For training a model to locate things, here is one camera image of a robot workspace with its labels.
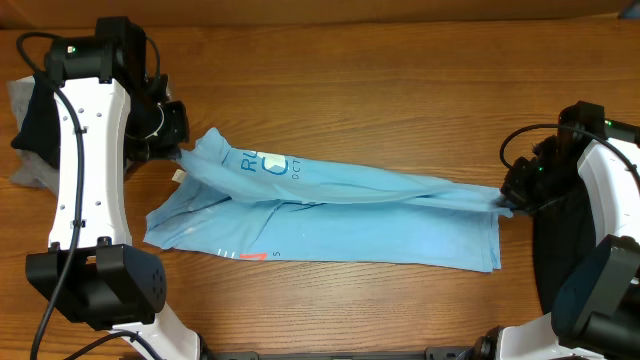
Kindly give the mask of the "light blue printed t-shirt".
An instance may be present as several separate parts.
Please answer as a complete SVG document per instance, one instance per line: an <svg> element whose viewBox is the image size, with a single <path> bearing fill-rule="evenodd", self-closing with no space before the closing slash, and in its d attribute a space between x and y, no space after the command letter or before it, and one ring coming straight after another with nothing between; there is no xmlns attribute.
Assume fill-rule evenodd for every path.
<svg viewBox="0 0 640 360"><path fill-rule="evenodd" d="M231 146L209 130L147 218L162 249L252 261L422 264L498 270L496 188Z"/></svg>

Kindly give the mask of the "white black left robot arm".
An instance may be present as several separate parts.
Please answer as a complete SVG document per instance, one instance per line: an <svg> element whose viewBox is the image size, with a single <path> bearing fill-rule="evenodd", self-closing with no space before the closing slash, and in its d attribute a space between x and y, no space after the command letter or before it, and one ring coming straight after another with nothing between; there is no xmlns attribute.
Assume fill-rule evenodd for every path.
<svg viewBox="0 0 640 360"><path fill-rule="evenodd" d="M188 138L184 106L146 70L153 46L133 26L51 37L13 141L58 172L48 246L27 257L26 276L49 312L103 341L125 338L146 359L207 359L203 338L168 305L161 260L134 246L124 209L128 167L173 159Z"/></svg>

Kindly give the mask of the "black folded polo shirt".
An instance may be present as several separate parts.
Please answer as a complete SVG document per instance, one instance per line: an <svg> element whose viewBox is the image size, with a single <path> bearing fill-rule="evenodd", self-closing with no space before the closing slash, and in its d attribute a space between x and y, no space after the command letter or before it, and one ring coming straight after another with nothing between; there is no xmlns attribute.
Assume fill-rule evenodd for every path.
<svg viewBox="0 0 640 360"><path fill-rule="evenodd" d="M33 76L10 81L7 88L19 130L11 147L33 152L58 169L61 135L54 92Z"/></svg>

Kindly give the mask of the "grey folded garment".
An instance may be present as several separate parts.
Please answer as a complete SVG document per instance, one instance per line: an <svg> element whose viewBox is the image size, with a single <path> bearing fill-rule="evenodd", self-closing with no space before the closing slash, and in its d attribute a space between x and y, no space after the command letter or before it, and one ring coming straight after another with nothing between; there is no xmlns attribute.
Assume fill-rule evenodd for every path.
<svg viewBox="0 0 640 360"><path fill-rule="evenodd" d="M34 86L35 80L32 76L7 83L11 111L18 129L21 128L27 114ZM21 160L21 167L11 175L10 182L29 188L47 188L58 196L59 171L34 152L17 150L16 153Z"/></svg>

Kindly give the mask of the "black garment pile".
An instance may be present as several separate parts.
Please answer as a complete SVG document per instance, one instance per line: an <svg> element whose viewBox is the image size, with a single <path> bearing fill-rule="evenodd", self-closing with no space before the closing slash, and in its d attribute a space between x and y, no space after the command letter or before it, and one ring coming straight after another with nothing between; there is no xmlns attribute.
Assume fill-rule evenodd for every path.
<svg viewBox="0 0 640 360"><path fill-rule="evenodd" d="M533 216L533 266L542 312L576 266L595 247L595 227L588 192L578 185Z"/></svg>

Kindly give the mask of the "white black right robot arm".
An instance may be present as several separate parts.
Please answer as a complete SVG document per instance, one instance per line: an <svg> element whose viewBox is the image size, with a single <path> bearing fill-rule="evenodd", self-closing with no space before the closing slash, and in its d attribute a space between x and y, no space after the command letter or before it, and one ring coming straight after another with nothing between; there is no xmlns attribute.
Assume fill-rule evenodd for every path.
<svg viewBox="0 0 640 360"><path fill-rule="evenodd" d="M543 314L446 358L638 358L638 165L638 146L615 137L552 137L516 161L503 193L534 219Z"/></svg>

